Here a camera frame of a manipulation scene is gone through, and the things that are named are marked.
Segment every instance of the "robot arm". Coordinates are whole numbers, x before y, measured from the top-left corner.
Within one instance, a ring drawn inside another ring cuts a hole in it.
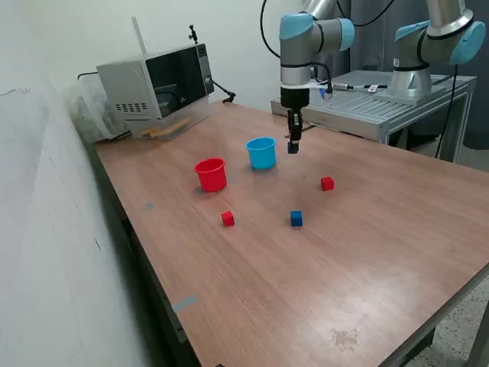
[[[426,0],[429,21],[401,27],[396,33],[389,95],[419,98],[432,92],[431,63],[462,65],[484,42],[486,27],[474,21],[464,0]]]
[[[348,19],[320,20],[330,16],[335,6],[336,0],[309,0],[303,11],[286,15],[280,22],[280,101],[287,108],[291,154],[299,151],[301,109],[309,105],[306,84],[312,61],[318,54],[347,50],[355,39],[355,28]]]
[[[387,90],[395,96],[430,94],[429,63],[467,63],[484,41],[485,24],[474,21],[465,0],[426,0],[426,3],[430,21],[402,27],[396,33],[394,72]],[[309,105],[306,84],[314,57],[347,50],[355,38],[354,25],[348,19],[320,20],[330,18],[335,5],[336,0],[308,0],[303,11],[284,16],[280,23],[280,99],[287,108],[291,154],[299,150],[301,109]]]

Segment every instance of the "blue cube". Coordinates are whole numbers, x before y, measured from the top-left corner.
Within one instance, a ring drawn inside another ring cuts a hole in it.
[[[302,210],[293,210],[290,212],[290,225],[292,227],[303,226],[303,212]]]

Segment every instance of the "small block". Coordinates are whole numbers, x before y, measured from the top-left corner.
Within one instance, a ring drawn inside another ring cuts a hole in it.
[[[333,190],[335,188],[335,181],[331,177],[323,177],[321,179],[321,187],[323,191]]]
[[[235,224],[235,218],[231,212],[225,212],[221,214],[222,224],[226,227],[233,226]]]
[[[292,144],[290,141],[287,143],[287,152],[289,154],[297,154],[298,151],[299,151],[298,144]]]
[[[303,226],[303,212],[301,210],[293,210],[290,212],[290,225],[292,227]]]

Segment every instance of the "black cable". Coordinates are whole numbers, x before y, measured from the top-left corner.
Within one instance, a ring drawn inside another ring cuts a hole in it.
[[[222,100],[222,103],[226,103],[226,102],[232,103],[235,100],[236,93],[228,91],[223,86],[220,86],[215,80],[212,80],[212,84],[214,84],[215,86],[217,86],[221,91],[223,91],[224,93],[226,93],[229,96],[228,98],[223,99]]]
[[[383,11],[381,11],[381,13],[375,17],[374,19],[372,19],[371,21],[368,21],[367,23],[362,23],[362,24],[356,24],[356,23],[353,23],[353,25],[355,27],[365,27],[367,25],[370,25],[372,23],[374,23],[378,18],[380,18],[382,15],[384,15],[384,13],[390,8],[390,6],[395,2],[396,0],[390,0],[389,1],[389,4],[387,4],[387,6],[385,7],[385,9]],[[343,18],[347,18],[347,16],[345,15],[345,12],[343,11],[343,8],[342,8],[342,5],[339,3],[339,0],[336,0],[336,4],[338,6],[338,9],[339,9],[339,12],[342,13],[342,16]]]
[[[331,73],[329,72],[328,65],[325,63],[317,63],[317,62],[312,62],[311,65],[316,66],[316,67],[324,67],[326,69],[326,78],[327,80],[323,80],[322,82],[318,81],[318,78],[316,77],[316,81],[318,81],[320,84],[326,83],[328,86],[326,88],[326,94],[332,95],[333,94],[333,83],[331,81]]]
[[[265,46],[267,46],[267,49],[275,56],[280,59],[280,55],[276,53],[270,45],[268,44],[266,38],[265,38],[265,33],[263,31],[263,13],[265,12],[265,5],[267,4],[267,0],[263,0],[263,4],[261,5],[261,13],[260,13],[260,32],[261,32],[261,39],[265,43]]]
[[[92,73],[81,73],[81,74],[78,74],[78,76],[76,77],[76,80],[79,80],[80,77],[85,76],[85,75],[93,75],[93,74],[98,74],[98,73],[99,73],[98,71],[94,71]]]
[[[458,65],[455,65],[455,72],[453,73],[452,95],[450,96],[449,110],[446,113],[445,126],[443,126],[443,131],[442,131],[442,134],[440,135],[440,141],[438,142],[438,147],[436,149],[435,158],[438,158],[440,148],[442,147],[443,137],[445,136],[446,128],[449,125],[450,112],[452,111],[453,99],[455,97],[455,87],[456,87],[456,83],[457,83],[457,75],[458,75]]]

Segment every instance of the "metal rod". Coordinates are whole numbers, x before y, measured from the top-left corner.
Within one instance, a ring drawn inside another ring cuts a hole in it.
[[[141,47],[141,52],[143,54],[146,53],[146,46],[144,46],[143,36],[141,36],[141,30],[139,29],[138,19],[136,17],[132,17],[132,24],[134,25],[134,29],[136,30],[136,36],[138,36],[139,46]]]

